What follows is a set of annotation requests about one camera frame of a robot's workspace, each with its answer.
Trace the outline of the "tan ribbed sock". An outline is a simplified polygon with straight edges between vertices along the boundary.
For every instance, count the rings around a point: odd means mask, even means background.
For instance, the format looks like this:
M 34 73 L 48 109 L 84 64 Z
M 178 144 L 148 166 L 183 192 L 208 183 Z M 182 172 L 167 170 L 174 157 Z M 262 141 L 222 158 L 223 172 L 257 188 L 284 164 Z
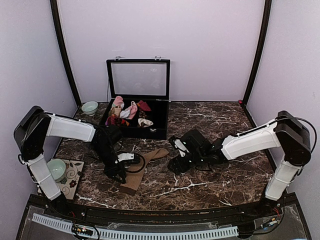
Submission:
M 142 157 L 145 160 L 145 165 L 143 166 L 144 162 L 142 161 L 142 163 L 138 163 L 136 166 L 132 165 L 129 168 L 129 171 L 133 171 L 133 172 L 138 171 L 138 172 L 137 173 L 131 173 L 131 172 L 127 173 L 126 178 L 125 178 L 126 183 L 120 184 L 119 192 L 134 196 L 141 185 L 141 182 L 142 182 L 142 179 L 144 176 L 144 172 L 145 172 L 145 168 L 148 165 L 148 163 L 151 160 L 163 158 L 163 157 L 167 156 L 168 154 L 169 154 L 169 151 L 166 150 L 165 148 L 158 148 L 158 149 L 149 151 L 147 153 L 144 153 L 142 155 Z

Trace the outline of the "cream brown block sock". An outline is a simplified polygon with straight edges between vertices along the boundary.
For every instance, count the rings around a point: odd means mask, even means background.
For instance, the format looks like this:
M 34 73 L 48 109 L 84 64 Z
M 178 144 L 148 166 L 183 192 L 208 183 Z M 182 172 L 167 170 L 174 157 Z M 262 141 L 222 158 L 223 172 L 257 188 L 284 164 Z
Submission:
M 139 128 L 147 128 L 152 126 L 154 123 L 151 120 L 145 119 L 145 118 L 139 118 L 138 119 L 138 127 Z

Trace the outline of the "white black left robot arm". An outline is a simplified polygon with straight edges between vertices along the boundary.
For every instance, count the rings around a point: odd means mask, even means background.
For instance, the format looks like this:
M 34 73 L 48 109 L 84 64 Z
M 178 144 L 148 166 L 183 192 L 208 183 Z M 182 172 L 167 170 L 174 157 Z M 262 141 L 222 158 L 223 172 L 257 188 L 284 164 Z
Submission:
M 125 170 L 114 145 L 122 134 L 117 126 L 98 125 L 80 119 L 56 115 L 33 106 L 13 131 L 13 138 L 20 150 L 19 161 L 26 165 L 30 176 L 47 199 L 53 201 L 51 210 L 60 218 L 67 218 L 70 206 L 61 198 L 62 191 L 51 174 L 44 156 L 47 137 L 59 137 L 91 143 L 106 175 L 118 182 L 125 180 Z

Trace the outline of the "maroon orange rolled sock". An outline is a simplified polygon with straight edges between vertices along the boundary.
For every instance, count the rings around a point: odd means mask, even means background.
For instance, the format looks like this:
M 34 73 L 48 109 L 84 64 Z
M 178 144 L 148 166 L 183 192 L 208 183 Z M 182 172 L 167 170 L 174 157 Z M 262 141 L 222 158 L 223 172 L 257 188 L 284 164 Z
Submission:
M 128 127 L 130 123 L 125 119 L 122 119 L 115 114 L 109 116 L 105 122 L 106 126 Z

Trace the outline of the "floral placemat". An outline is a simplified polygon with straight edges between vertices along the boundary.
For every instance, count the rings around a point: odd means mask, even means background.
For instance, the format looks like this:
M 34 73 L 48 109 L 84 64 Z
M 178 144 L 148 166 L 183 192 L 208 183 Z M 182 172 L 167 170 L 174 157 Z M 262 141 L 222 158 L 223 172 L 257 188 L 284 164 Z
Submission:
M 49 200 L 55 200 L 62 195 L 72 200 L 84 166 L 83 161 L 61 159 L 66 163 L 66 175 L 60 182 L 55 182 L 43 155 L 29 166 L 42 193 Z

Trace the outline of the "pale green bowl on mat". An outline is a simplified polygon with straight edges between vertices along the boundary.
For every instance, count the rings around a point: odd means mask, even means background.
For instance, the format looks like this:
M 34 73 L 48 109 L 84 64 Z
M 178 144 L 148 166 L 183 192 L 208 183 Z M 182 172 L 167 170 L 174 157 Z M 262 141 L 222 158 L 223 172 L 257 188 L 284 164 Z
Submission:
M 67 166 L 62 159 L 53 158 L 47 163 L 47 166 L 55 182 L 60 182 L 66 176 Z

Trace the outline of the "beige patterned rolled sock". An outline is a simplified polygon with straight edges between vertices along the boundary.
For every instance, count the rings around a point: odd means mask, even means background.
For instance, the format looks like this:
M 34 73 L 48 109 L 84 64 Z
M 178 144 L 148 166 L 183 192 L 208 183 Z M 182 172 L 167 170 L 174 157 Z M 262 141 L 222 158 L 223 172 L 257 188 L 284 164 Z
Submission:
M 111 117 L 112 115 L 115 115 L 117 118 L 119 118 L 121 111 L 122 111 L 122 107 L 120 105 L 114 106 L 108 112 L 108 116 Z

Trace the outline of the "pink white rolled sock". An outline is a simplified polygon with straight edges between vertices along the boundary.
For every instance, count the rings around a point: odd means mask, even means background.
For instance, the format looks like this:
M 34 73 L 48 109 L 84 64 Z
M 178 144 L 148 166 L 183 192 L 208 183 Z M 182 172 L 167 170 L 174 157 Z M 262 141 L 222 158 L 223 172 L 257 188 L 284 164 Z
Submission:
M 134 118 L 134 116 L 136 115 L 137 111 L 138 111 L 138 106 L 134 101 L 132 101 L 128 108 L 126 108 L 125 110 L 122 110 L 120 112 L 119 117 L 121 119 L 131 120 L 131 119 Z

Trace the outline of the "pale green bowl at back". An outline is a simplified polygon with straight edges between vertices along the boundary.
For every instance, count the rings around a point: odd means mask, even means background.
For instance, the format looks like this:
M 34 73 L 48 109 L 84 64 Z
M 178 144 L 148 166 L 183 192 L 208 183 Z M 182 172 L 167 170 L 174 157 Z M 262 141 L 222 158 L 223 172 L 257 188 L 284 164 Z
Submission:
M 81 110 L 85 115 L 94 116 L 98 110 L 99 104 L 96 101 L 88 101 L 81 106 Z

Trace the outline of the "dark red folded sock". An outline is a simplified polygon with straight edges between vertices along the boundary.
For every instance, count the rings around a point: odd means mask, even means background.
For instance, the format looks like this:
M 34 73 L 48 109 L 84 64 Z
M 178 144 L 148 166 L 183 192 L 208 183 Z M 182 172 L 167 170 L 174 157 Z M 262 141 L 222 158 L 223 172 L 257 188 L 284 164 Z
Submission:
M 139 102 L 136 103 L 140 111 L 146 111 L 146 112 L 151 112 L 151 108 L 147 104 L 147 102 L 140 100 Z

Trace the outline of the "small circuit board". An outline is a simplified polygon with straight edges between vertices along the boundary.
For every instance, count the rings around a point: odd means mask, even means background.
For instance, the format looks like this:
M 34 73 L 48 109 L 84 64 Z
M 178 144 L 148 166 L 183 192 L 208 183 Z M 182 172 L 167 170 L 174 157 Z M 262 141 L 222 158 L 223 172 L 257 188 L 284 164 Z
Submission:
M 87 227 L 79 226 L 79 225 L 73 225 L 71 227 L 71 232 L 76 235 L 84 235 L 84 236 L 92 236 L 93 231 Z

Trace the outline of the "black front table rail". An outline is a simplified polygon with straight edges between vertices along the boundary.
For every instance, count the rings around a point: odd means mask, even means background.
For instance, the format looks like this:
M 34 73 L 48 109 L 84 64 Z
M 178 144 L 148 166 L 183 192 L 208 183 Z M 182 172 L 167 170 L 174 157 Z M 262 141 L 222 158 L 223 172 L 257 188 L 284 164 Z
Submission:
M 76 223 L 88 222 L 89 224 L 97 224 L 104 226 L 107 223 L 130 223 L 130 224 L 192 224 L 204 222 L 218 222 L 222 225 L 248 225 L 254 220 L 260 218 L 271 218 L 277 213 L 274 210 L 265 215 L 257 215 L 253 210 L 258 206 L 258 202 L 246 203 L 234 206 L 223 206 L 216 208 L 203 208 L 195 210 L 126 210 L 109 208 L 102 203 L 94 203 L 93 200 L 84 200 L 88 204 L 76 204 L 71 201 L 66 202 L 69 211 L 75 214 L 67 215 L 67 220 L 77 218 Z M 298 221 L 303 219 L 301 206 L 295 193 L 288 193 L 285 196 L 284 202 L 278 202 L 282 208 L 285 206 L 284 217 L 294 217 Z M 20 225 L 25 223 L 32 210 L 39 211 L 40 214 L 47 214 L 49 216 L 63 218 L 62 215 L 55 212 L 50 206 L 46 208 L 48 201 L 44 197 L 31 194 L 24 209 Z

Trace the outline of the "black right frame post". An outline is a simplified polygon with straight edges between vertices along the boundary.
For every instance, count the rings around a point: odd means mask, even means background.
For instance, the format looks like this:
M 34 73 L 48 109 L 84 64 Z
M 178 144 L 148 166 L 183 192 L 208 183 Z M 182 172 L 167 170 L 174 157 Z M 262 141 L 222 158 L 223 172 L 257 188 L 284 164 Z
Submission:
M 259 37 L 257 42 L 257 47 L 252 63 L 252 68 L 250 71 L 249 79 L 247 82 L 247 86 L 244 92 L 244 96 L 242 99 L 242 107 L 246 108 L 254 87 L 254 83 L 257 77 L 258 69 L 260 66 L 265 40 L 267 36 L 268 26 L 269 26 L 269 20 L 271 15 L 271 8 L 272 8 L 272 0 L 265 0 L 264 1 L 264 8 L 263 8 L 263 15 L 261 20 L 261 27 L 259 31 Z

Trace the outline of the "black frame post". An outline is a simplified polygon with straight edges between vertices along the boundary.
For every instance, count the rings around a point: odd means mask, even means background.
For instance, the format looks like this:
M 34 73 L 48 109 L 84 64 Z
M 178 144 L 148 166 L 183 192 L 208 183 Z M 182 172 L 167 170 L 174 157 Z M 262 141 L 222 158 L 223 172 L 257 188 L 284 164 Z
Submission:
M 76 86 L 75 78 L 72 72 L 69 56 L 67 53 L 66 43 L 65 43 L 61 19 L 60 19 L 58 1 L 50 0 L 49 2 L 50 2 L 51 15 L 53 20 L 55 35 L 56 35 L 62 63 L 64 66 L 65 74 L 66 74 L 67 81 L 68 81 L 73 99 L 75 101 L 75 104 L 77 107 L 79 107 L 82 104 L 82 101 Z
M 272 8 L 272 0 L 265 0 L 264 1 L 264 8 L 263 8 L 263 15 L 261 20 L 261 27 L 259 31 L 259 37 L 257 42 L 257 47 L 252 63 L 252 68 L 250 71 L 249 79 L 247 82 L 247 86 L 244 92 L 244 96 L 242 99 L 242 107 L 246 108 L 254 87 L 254 83 L 257 77 L 258 69 L 260 66 L 265 40 L 267 36 L 268 26 L 269 26 L 269 20 L 271 15 L 271 8 Z

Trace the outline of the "black left frame post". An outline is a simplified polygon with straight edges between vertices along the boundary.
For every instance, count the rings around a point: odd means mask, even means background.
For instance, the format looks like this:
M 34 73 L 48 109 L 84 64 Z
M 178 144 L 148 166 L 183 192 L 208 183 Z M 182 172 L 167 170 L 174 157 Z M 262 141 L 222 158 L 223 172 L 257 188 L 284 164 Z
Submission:
M 76 86 L 75 78 L 72 72 L 69 56 L 67 53 L 66 43 L 65 43 L 61 19 L 60 19 L 58 1 L 50 0 L 49 2 L 50 2 L 51 15 L 53 20 L 55 35 L 56 35 L 62 63 L 64 66 L 65 74 L 66 74 L 67 81 L 68 81 L 73 99 L 75 101 L 75 104 L 77 107 L 79 107 L 82 104 L 82 101 Z

